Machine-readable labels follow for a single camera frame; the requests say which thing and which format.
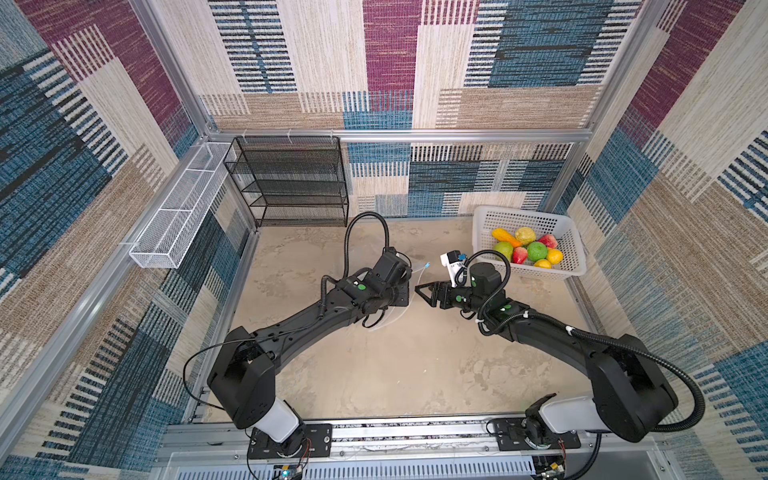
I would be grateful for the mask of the green apple toy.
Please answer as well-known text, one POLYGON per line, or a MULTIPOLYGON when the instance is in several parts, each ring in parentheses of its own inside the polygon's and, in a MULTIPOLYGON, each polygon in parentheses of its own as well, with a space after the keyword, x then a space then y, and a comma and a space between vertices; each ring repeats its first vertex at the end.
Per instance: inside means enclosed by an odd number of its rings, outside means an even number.
POLYGON ((514 246, 509 242, 497 242, 493 250, 502 254, 508 261, 512 261, 514 246))

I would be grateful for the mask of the orange carrot toy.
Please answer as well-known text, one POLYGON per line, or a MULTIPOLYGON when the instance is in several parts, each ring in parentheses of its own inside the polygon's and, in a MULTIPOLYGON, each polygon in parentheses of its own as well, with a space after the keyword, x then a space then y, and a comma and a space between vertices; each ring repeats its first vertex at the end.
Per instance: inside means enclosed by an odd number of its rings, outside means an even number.
POLYGON ((513 248, 522 246, 522 243, 514 235, 503 228, 494 229, 491 232, 491 235, 497 242, 509 243, 513 248))

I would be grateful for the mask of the red strawberry toy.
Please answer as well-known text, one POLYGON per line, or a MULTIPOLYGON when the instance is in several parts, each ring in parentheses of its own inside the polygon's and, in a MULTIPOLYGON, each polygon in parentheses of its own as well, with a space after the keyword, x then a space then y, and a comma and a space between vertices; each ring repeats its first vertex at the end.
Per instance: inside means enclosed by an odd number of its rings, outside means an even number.
POLYGON ((512 252, 512 261, 515 264, 522 265, 524 264, 528 259, 528 250, 524 246, 516 247, 512 252))

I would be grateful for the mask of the dark green lime toy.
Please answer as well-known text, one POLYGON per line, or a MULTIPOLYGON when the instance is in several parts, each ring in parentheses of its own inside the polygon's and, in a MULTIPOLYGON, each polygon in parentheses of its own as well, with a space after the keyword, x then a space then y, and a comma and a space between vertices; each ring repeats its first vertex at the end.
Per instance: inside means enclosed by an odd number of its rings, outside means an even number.
POLYGON ((547 259, 549 248, 539 241, 529 243, 526 249, 528 259, 533 263, 547 259))

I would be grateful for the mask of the white plastic basket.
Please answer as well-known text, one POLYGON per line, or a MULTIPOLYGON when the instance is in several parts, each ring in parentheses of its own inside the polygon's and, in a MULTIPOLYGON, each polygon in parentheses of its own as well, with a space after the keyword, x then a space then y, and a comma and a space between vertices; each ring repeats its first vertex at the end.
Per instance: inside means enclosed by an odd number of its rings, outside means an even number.
POLYGON ((480 206, 473 213, 473 248, 490 250, 483 260, 499 271, 509 260, 520 277, 565 280, 587 272, 587 260, 575 222, 567 216, 480 206))

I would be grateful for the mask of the clear zip top bag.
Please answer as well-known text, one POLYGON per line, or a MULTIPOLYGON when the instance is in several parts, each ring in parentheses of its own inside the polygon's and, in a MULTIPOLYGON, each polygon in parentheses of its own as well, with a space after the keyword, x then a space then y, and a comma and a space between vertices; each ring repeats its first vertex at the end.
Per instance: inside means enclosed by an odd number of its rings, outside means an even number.
POLYGON ((429 267, 429 262, 426 262, 423 265, 418 265, 413 271, 415 278, 411 277, 396 289, 394 303, 382 309, 381 313, 374 320, 370 320, 368 317, 365 317, 361 321, 361 326, 365 329, 375 331, 382 329, 391 323, 394 323, 396 320, 402 317, 407 311, 410 305, 410 301, 413 297, 413 281, 419 282, 423 273, 429 267))

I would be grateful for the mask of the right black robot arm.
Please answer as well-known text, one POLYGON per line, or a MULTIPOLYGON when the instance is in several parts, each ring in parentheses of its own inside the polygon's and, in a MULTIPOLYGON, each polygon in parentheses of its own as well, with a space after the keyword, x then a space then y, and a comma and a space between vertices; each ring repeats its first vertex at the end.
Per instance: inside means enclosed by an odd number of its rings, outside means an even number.
POLYGON ((547 431, 571 430, 612 433, 637 443, 649 433, 685 431, 703 419, 706 400, 696 381, 649 352, 639 338, 587 332, 507 297, 511 272, 499 272, 477 254, 452 250, 440 260, 449 280, 415 289, 431 307, 457 308, 476 322, 481 335, 536 348, 590 382, 587 396, 560 399, 549 394, 527 409, 530 443, 542 443, 547 431))

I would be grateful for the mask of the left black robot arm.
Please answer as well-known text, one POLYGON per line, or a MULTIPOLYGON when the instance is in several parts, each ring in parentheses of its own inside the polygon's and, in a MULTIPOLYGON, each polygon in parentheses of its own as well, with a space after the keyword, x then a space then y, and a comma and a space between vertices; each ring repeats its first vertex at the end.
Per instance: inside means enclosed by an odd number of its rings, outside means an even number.
POLYGON ((276 376, 282 368, 324 337, 408 304, 412 266, 390 245, 389 227, 382 215, 368 211, 354 217, 345 232, 343 253, 342 277, 323 276, 318 301, 266 328, 230 331, 207 378, 207 386, 234 426, 267 435, 277 445, 279 456, 292 457, 309 446, 303 420, 276 395, 276 376), (384 246, 373 267, 352 273, 351 233, 365 218, 382 225, 384 246))

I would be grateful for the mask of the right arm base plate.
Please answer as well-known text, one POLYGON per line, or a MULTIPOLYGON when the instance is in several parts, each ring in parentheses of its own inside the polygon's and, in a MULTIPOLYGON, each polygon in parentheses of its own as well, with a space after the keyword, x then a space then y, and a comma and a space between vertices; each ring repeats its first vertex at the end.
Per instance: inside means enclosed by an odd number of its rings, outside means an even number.
POLYGON ((569 451, 581 447, 577 434, 554 433, 536 419, 501 417, 488 420, 485 426, 500 451, 559 450, 561 447, 569 451))

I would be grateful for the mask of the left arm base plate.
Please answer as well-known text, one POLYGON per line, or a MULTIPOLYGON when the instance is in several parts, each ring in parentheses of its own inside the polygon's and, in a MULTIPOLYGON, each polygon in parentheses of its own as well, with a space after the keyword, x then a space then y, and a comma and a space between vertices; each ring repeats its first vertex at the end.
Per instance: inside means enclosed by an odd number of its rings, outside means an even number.
POLYGON ((333 426, 330 423, 301 424, 283 442, 275 442, 266 433, 252 428, 249 438, 249 460, 326 458, 331 453, 333 426))

